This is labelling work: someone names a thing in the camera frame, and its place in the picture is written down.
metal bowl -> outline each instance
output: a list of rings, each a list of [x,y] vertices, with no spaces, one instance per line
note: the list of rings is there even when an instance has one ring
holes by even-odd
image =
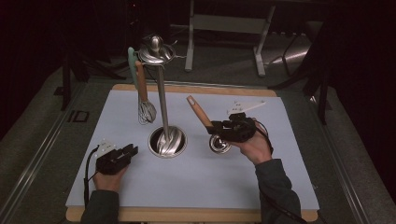
[[[152,154],[156,155],[160,158],[174,158],[180,155],[187,145],[187,135],[178,127],[176,126],[169,126],[169,130],[171,133],[177,132],[172,139],[170,139],[170,145],[165,148],[159,147],[159,142],[163,138],[163,127],[160,127],[148,137],[148,148]]]
[[[221,140],[217,134],[213,134],[209,140],[210,149],[218,154],[223,154],[230,150],[231,145]]]

orange handle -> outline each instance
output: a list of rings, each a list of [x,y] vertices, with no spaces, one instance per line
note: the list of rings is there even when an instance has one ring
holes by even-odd
[[[187,97],[192,110],[195,112],[198,119],[204,124],[205,127],[213,127],[212,121],[207,117],[205,111],[198,105],[192,96]]]
[[[138,83],[138,91],[140,94],[140,99],[142,102],[147,102],[149,100],[148,97],[148,88],[146,86],[146,76],[145,70],[143,68],[143,64],[139,61],[134,62],[137,68],[137,83]]]

cord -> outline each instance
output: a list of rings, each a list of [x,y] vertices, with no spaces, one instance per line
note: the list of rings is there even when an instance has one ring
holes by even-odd
[[[92,152],[88,156],[87,162],[85,164],[85,175],[84,175],[84,204],[85,204],[85,207],[87,207],[88,201],[90,200],[89,182],[93,178],[93,176],[91,176],[91,178],[88,178],[88,170],[90,168],[90,160],[91,160],[93,153],[95,153],[98,150],[98,148],[99,148],[99,146],[92,150]]]
[[[320,220],[322,220],[322,222],[323,222],[324,224],[327,224],[327,221],[326,221],[326,219],[323,217],[323,215],[321,214],[320,210],[318,210],[318,216],[319,216]]]
[[[267,128],[266,128],[261,122],[259,122],[259,121],[257,121],[257,120],[254,120],[254,121],[257,122],[257,123],[259,123],[259,124],[264,128],[265,133],[264,133],[261,129],[257,128],[257,127],[256,127],[256,130],[257,130],[257,132],[259,132],[259,133],[264,137],[265,141],[266,141],[267,144],[268,144],[268,147],[269,147],[270,150],[271,150],[271,154],[272,154],[272,153],[274,152],[274,148],[273,148],[272,145],[271,145],[271,141],[270,141],[270,139],[269,139],[269,133],[268,133],[268,131],[267,131]],[[279,212],[283,213],[283,214],[286,215],[287,217],[289,217],[289,218],[291,218],[291,219],[293,219],[293,220],[295,220],[295,221],[297,221],[297,222],[306,223],[306,221],[303,220],[301,217],[299,217],[299,216],[293,214],[293,213],[292,213],[291,211],[289,211],[288,209],[283,208],[282,206],[280,206],[279,204],[277,204],[273,199],[271,199],[270,197],[268,197],[268,196],[262,191],[262,189],[260,188],[260,186],[259,186],[259,190],[260,190],[260,195],[261,195],[269,204],[271,204],[275,209],[277,209]]]
[[[268,131],[267,131],[267,128],[265,128],[265,126],[264,126],[261,122],[259,122],[258,120],[254,120],[254,121],[255,121],[255,122],[258,122],[258,123],[264,128],[265,133],[264,133],[261,129],[257,128],[257,127],[256,127],[256,130],[257,130],[257,132],[259,132],[259,133],[264,137],[265,141],[266,141],[267,144],[268,144],[268,147],[270,148],[271,155],[272,155],[273,152],[274,152],[274,148],[273,148],[273,146],[272,146],[272,144],[271,144],[271,141],[270,141],[270,138],[269,138],[269,133],[268,133]]]
[[[153,71],[154,69],[149,69],[147,66],[145,66],[145,68],[146,68],[146,71],[148,72],[148,75],[152,78],[152,80],[155,81],[155,83],[157,83],[157,78],[155,78],[150,72],[150,70]]]

person's left hand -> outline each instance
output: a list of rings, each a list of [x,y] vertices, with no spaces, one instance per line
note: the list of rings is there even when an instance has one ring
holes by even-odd
[[[93,176],[93,183],[95,184],[96,189],[119,192],[120,182],[127,168],[128,166],[120,170],[115,175],[104,175],[98,172],[96,175]]]

white paper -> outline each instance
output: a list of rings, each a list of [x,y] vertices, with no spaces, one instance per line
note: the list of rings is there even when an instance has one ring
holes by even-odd
[[[120,206],[260,209],[254,165],[240,153],[239,148],[232,147],[220,155],[210,150],[210,135],[187,102],[189,95],[211,120],[228,119],[227,109],[235,101],[265,101],[265,105],[246,114],[267,128],[275,149],[273,157],[282,159],[293,190],[300,197],[302,209],[318,209],[317,197],[280,98],[167,92],[169,125],[182,129],[188,143],[179,156],[162,159],[153,155],[148,147],[149,135],[163,126],[158,93],[148,93],[149,100],[157,109],[156,120],[152,124],[141,125],[138,122],[136,91],[111,91],[108,95],[66,206],[84,204],[86,160],[92,149],[105,138],[117,144],[117,148],[129,144],[139,147],[139,153],[132,158],[122,180]],[[94,172],[94,165],[95,160],[92,159],[90,175]]]

